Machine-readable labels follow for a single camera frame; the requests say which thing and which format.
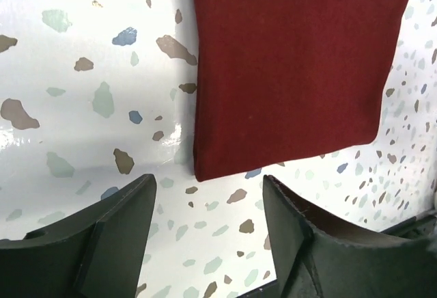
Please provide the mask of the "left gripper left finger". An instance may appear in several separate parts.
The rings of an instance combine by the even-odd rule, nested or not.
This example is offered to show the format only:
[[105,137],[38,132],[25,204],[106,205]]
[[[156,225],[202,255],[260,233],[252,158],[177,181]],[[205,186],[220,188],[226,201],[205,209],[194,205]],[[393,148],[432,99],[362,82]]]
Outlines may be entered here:
[[156,191],[144,174],[21,240],[1,240],[1,296],[134,297]]

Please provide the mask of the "dark red t-shirt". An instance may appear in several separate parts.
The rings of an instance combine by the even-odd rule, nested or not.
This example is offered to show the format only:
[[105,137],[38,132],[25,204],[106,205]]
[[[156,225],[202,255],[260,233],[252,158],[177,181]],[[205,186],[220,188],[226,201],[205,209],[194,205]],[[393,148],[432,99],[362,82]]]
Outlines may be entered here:
[[194,0],[198,181],[368,144],[408,0]]

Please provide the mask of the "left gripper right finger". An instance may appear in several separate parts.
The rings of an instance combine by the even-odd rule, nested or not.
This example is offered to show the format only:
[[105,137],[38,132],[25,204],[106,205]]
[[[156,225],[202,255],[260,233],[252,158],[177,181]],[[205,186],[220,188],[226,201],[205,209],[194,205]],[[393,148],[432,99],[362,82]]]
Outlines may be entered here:
[[436,236],[405,239],[346,221],[265,176],[280,297],[435,297]]

